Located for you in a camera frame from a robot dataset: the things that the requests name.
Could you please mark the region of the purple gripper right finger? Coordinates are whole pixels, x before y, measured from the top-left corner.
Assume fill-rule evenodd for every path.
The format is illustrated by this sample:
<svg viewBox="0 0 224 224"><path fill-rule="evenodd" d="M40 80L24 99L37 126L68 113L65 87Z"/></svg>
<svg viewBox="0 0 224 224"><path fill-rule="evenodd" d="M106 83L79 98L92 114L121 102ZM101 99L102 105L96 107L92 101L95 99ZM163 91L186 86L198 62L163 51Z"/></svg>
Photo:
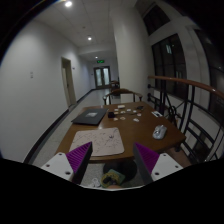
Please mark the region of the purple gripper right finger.
<svg viewBox="0 0 224 224"><path fill-rule="evenodd" d="M139 143L133 145L133 153L145 185L182 169L167 153L158 154Z"/></svg>

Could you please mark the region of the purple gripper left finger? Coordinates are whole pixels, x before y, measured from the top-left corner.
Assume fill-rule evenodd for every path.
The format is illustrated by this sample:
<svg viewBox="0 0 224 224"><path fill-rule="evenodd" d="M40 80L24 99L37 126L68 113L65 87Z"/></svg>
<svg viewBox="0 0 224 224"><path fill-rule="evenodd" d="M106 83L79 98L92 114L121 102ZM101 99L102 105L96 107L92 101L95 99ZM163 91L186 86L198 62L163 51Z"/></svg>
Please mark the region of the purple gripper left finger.
<svg viewBox="0 0 224 224"><path fill-rule="evenodd" d="M85 143L68 153L57 153L42 166L42 169L75 184L80 184L92 152L92 143Z"/></svg>

